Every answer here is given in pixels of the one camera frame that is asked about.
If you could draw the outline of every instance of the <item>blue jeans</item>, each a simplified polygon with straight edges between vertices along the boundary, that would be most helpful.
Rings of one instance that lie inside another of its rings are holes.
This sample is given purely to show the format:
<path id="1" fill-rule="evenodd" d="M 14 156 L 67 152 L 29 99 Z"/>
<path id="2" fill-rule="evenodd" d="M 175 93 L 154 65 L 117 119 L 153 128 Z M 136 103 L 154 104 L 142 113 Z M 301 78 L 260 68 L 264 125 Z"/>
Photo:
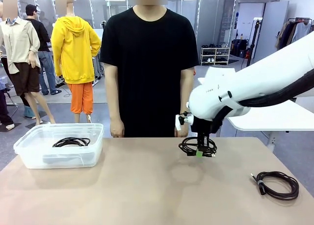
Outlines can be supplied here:
<path id="1" fill-rule="evenodd" d="M 50 93 L 53 94 L 57 91 L 57 89 L 55 87 L 54 66 L 53 66 L 51 52 L 38 51 L 38 57 L 39 57 L 40 66 L 41 66 L 41 73 L 39 75 L 39 83 L 41 86 L 41 92 L 43 94 L 49 93 L 47 85 L 44 80 L 44 68 L 45 68 Z"/>

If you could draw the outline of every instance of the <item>black t-shirt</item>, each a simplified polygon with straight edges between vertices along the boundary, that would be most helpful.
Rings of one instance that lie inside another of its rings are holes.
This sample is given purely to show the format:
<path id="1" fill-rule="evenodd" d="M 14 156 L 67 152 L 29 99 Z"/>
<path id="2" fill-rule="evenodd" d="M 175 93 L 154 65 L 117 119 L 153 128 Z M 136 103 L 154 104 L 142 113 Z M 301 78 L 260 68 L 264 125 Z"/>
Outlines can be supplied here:
<path id="1" fill-rule="evenodd" d="M 28 21 L 30 21 L 33 24 L 33 27 L 35 28 L 39 41 L 40 41 L 40 47 L 38 49 L 38 51 L 47 51 L 49 52 L 49 48 L 47 43 L 50 42 L 50 38 L 48 35 L 48 32 L 46 30 L 46 28 L 44 27 L 44 24 L 42 24 L 41 22 L 35 20 L 35 19 L 27 19 Z"/>
<path id="2" fill-rule="evenodd" d="M 111 17 L 101 62 L 118 67 L 119 110 L 126 137 L 173 137 L 181 70 L 199 64 L 189 20 L 171 10 L 154 22 L 133 8 Z"/>

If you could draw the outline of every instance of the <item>orange pants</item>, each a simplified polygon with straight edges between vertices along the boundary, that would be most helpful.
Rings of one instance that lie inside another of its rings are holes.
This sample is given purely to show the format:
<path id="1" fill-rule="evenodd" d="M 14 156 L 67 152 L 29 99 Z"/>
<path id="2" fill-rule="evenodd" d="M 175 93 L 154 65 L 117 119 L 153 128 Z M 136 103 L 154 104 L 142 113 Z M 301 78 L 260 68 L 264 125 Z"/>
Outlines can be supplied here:
<path id="1" fill-rule="evenodd" d="M 68 84 L 71 93 L 71 111 L 75 114 L 82 112 L 93 113 L 93 86 L 92 82 L 85 84 Z"/>

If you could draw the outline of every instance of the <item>coiled black cable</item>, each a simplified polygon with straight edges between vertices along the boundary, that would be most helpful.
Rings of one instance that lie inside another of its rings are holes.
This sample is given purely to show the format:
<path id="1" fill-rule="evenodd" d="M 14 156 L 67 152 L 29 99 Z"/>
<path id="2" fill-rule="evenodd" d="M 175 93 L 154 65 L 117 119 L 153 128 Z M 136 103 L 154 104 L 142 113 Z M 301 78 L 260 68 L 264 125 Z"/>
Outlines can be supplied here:
<path id="1" fill-rule="evenodd" d="M 74 137 L 68 137 L 63 138 L 56 142 L 52 147 L 53 148 L 60 148 L 66 145 L 78 145 L 79 147 L 86 147 L 90 143 L 89 138 L 74 138 Z"/>
<path id="2" fill-rule="evenodd" d="M 187 156 L 195 156 L 197 153 L 197 150 L 192 149 L 190 147 L 203 147 L 206 148 L 205 151 L 203 151 L 203 154 L 201 156 L 205 156 L 205 157 L 214 157 L 215 153 L 217 151 L 217 146 L 215 144 L 215 142 L 212 139 L 209 139 L 208 137 L 206 137 L 206 141 L 207 141 L 207 145 L 206 146 L 199 146 L 196 143 L 188 143 L 188 141 L 190 140 L 197 140 L 197 137 L 188 137 L 183 139 L 182 143 L 179 144 L 179 148 L 184 151 Z"/>
<path id="3" fill-rule="evenodd" d="M 251 176 L 259 186 L 261 195 L 268 194 L 271 197 L 276 198 L 278 200 L 294 200 L 299 196 L 299 183 L 297 182 L 297 180 L 282 172 L 279 171 L 260 172 L 256 177 L 253 174 L 251 174 Z M 275 192 L 274 190 L 270 189 L 265 185 L 265 183 L 263 182 L 263 178 L 265 177 L 277 177 L 286 181 L 291 187 L 291 192 L 290 193 Z"/>

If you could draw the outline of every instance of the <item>brown shorts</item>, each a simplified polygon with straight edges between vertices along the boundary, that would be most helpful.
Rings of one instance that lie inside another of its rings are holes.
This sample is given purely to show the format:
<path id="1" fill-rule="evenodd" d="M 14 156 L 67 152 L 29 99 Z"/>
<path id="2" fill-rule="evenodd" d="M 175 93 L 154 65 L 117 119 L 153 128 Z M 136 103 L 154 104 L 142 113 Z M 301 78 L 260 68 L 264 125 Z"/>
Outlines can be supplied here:
<path id="1" fill-rule="evenodd" d="M 18 96 L 23 93 L 39 92 L 40 68 L 32 68 L 26 62 L 14 63 L 19 72 L 11 74 L 12 83 Z"/>

